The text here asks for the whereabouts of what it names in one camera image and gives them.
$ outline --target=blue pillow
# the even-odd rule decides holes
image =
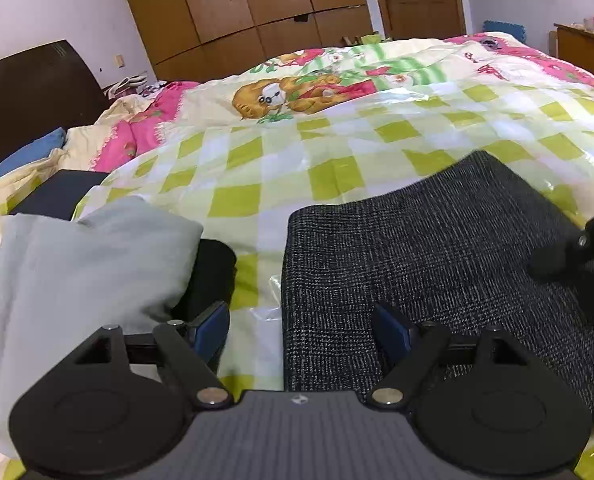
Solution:
[[[53,148],[62,148],[66,139],[63,128],[57,128],[41,139],[19,148],[4,161],[0,162],[0,176],[4,176],[17,168],[30,164],[40,158],[47,157]]]

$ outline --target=silver bolt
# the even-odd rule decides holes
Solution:
[[[228,392],[223,388],[204,388],[197,393],[197,399],[204,404],[221,404],[228,400]]]
[[[372,398],[379,404],[397,404],[404,399],[404,394],[396,388],[380,388],[372,393]]]
[[[299,394],[299,395],[295,395],[294,397],[292,397],[292,399],[290,401],[293,404],[302,405],[302,404],[305,404],[306,402],[308,402],[308,397],[306,397],[305,395]]]

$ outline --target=dark brown headboard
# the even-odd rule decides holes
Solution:
[[[108,107],[67,41],[0,59],[0,162],[55,128],[93,124]]]

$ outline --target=wooden desk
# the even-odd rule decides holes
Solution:
[[[594,74],[594,34],[555,23],[557,27],[558,56],[569,63]]]

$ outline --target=wooden wardrobe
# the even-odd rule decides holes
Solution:
[[[158,78],[208,81],[372,31],[366,0],[128,0]]]

